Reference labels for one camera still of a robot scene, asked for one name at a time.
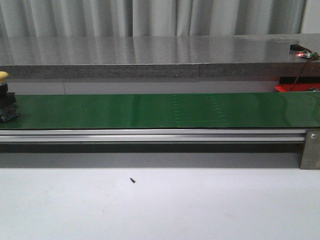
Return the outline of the grey stone shelf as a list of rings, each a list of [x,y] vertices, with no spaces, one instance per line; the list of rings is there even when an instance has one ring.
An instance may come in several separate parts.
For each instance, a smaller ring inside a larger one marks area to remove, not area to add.
[[[3,37],[0,69],[42,80],[319,76],[292,44],[319,51],[320,36]]]

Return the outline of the black usb plug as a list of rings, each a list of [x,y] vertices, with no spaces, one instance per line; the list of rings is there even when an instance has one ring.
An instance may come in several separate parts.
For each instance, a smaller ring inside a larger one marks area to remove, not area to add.
[[[304,50],[303,47],[298,44],[291,44],[289,49],[291,54],[297,54]]]

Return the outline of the grey curtain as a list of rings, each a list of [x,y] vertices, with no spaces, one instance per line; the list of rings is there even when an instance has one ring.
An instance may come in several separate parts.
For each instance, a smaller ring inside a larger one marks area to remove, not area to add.
[[[297,34],[304,0],[3,0],[2,37]]]

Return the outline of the red plastic tray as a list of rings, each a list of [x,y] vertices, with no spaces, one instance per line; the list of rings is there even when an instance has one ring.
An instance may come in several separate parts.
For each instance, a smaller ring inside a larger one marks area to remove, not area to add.
[[[283,83],[278,84],[274,88],[276,91],[284,92],[314,92],[320,90],[319,83],[298,83],[293,88],[293,84]]]

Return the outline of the aluminium conveyor rail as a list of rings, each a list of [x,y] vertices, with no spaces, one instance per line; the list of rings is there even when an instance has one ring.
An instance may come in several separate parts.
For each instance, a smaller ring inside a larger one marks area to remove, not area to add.
[[[54,129],[1,130],[4,143],[303,142],[306,129]]]

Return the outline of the small green circuit board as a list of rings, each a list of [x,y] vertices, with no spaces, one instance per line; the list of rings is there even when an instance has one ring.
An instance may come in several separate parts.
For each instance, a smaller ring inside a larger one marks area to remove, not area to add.
[[[296,54],[296,56],[298,58],[304,58],[304,59],[319,59],[320,58],[320,54],[317,53],[317,52],[310,52],[310,51],[307,51],[307,50],[303,50],[303,51],[300,51]]]

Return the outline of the green conveyor belt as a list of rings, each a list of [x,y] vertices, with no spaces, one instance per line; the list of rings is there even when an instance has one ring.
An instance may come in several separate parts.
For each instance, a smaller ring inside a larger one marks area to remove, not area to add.
[[[317,92],[18,95],[2,130],[318,128]]]

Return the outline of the steel conveyor bracket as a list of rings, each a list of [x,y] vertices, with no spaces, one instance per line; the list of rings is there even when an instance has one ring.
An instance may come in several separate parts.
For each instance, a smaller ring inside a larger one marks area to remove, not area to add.
[[[302,170],[320,169],[320,130],[307,130],[302,159],[300,164]]]

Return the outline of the yellow mushroom push button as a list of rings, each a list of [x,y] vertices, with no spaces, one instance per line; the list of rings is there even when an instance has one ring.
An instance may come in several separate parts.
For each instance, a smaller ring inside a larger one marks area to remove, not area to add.
[[[14,92],[9,92],[6,78],[9,74],[0,72],[0,122],[7,123],[20,115]]]

